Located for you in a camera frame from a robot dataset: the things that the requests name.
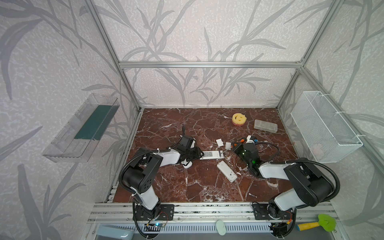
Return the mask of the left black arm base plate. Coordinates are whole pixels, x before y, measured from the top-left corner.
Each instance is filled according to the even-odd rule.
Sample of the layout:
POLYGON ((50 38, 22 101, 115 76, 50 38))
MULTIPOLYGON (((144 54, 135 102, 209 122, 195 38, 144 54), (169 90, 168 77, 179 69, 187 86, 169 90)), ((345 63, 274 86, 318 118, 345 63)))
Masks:
POLYGON ((173 204, 157 204, 153 210, 148 210, 143 206, 133 206, 134 219, 136 221, 172 221, 175 213, 173 204))

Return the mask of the white remote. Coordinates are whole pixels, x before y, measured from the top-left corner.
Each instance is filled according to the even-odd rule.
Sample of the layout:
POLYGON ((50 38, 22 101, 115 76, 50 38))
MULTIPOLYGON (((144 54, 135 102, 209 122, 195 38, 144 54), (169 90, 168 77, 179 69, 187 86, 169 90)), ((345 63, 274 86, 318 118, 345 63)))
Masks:
POLYGON ((218 160, 224 158, 223 151, 203 151, 201 160, 218 160))
POLYGON ((193 162, 184 160, 184 161, 181 162, 181 164, 183 165, 183 167, 185 169, 189 169, 193 165, 193 162))
POLYGON ((219 162, 217 167, 231 183, 238 178, 237 174, 224 161, 219 162))

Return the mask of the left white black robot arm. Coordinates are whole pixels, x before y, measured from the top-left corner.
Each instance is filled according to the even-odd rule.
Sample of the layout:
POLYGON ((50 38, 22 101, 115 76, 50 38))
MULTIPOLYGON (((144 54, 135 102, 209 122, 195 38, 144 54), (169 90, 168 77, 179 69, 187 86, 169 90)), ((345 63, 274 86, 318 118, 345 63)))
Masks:
POLYGON ((163 150, 140 148, 120 171, 119 184, 131 192, 144 209, 153 211, 160 203, 153 188, 159 169, 168 165, 189 168, 193 161, 204 155, 196 139, 187 135, 181 136, 177 143, 163 150))

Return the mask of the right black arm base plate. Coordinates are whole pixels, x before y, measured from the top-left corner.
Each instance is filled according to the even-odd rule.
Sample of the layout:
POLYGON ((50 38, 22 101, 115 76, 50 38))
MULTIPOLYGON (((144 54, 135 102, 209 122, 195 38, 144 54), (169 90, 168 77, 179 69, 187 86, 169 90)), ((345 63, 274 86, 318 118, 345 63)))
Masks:
POLYGON ((256 220, 288 221, 293 218, 293 209, 282 211, 275 204, 252 203, 252 209, 256 220))

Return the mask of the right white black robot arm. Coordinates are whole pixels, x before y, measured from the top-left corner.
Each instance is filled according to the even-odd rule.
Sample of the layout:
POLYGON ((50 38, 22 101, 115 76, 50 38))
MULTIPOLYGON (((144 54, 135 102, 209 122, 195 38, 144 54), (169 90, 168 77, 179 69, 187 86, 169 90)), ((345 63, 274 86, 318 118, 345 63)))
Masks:
POLYGON ((242 139, 231 144, 233 152, 247 164, 249 172, 262 179, 281 179, 289 181, 292 188, 277 195, 269 203, 271 209, 287 211, 315 207, 329 201, 340 192, 341 183, 337 174, 324 164, 306 158, 274 162, 280 148, 272 143, 242 139), (270 145, 277 152, 269 162, 263 162, 258 145, 270 145))

